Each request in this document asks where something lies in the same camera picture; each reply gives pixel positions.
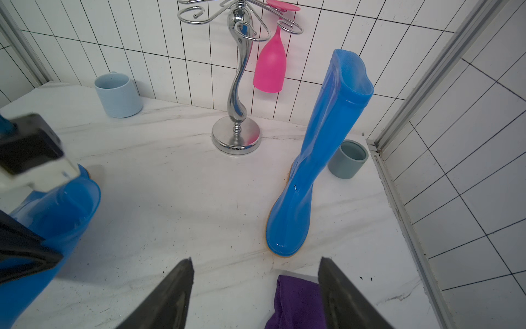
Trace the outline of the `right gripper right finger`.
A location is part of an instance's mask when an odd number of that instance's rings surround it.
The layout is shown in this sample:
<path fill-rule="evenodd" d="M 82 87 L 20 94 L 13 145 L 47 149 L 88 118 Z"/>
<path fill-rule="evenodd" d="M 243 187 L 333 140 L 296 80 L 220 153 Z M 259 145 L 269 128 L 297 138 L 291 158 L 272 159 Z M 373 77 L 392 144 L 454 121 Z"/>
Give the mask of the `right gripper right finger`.
<path fill-rule="evenodd" d="M 318 279 L 328 328 L 393 328 L 333 260 L 321 259 Z"/>

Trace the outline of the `purple cloth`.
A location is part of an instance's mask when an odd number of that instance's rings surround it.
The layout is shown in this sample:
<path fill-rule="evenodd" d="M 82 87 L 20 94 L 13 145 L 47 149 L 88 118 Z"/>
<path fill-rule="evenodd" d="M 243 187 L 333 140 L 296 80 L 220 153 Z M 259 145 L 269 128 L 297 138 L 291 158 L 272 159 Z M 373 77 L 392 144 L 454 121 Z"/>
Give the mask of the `purple cloth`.
<path fill-rule="evenodd" d="M 279 275 L 274 310 L 265 328 L 327 328 L 318 283 Z"/>

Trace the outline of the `blue rubber boot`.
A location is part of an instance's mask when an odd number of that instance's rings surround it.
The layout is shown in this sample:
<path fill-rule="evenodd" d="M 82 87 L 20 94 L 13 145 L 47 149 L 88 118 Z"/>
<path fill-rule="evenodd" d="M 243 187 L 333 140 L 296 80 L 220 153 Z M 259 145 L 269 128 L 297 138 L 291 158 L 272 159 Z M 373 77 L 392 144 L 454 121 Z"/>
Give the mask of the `blue rubber boot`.
<path fill-rule="evenodd" d="M 17 318 L 54 279 L 71 256 L 101 201 L 101 190 L 85 168 L 81 175 L 48 193 L 31 192 L 11 214 L 13 219 L 44 238 L 44 246 L 63 259 L 52 269 L 1 284 L 1 327 Z"/>
<path fill-rule="evenodd" d="M 312 188 L 367 107 L 374 87 L 356 53 L 334 50 L 299 155 L 286 186 L 273 205 L 266 228 L 272 253 L 290 257 L 304 244 L 310 228 Z"/>

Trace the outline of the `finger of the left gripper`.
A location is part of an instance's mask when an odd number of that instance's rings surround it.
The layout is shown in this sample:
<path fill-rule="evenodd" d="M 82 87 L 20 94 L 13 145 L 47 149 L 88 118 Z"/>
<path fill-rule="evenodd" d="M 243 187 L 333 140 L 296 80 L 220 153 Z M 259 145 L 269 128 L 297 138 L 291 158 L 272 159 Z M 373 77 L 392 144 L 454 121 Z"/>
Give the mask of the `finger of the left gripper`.
<path fill-rule="evenodd" d="M 44 238 L 1 212 L 1 284 L 54 268 L 63 255 L 43 245 Z"/>

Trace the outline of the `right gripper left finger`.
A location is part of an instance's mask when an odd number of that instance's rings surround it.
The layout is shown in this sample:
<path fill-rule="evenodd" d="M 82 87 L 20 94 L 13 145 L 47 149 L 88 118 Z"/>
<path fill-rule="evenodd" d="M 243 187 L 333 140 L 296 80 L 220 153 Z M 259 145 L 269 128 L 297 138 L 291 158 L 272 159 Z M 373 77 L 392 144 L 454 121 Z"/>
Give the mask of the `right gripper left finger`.
<path fill-rule="evenodd" d="M 184 328 L 194 273 L 192 260 L 181 260 L 118 327 Z"/>

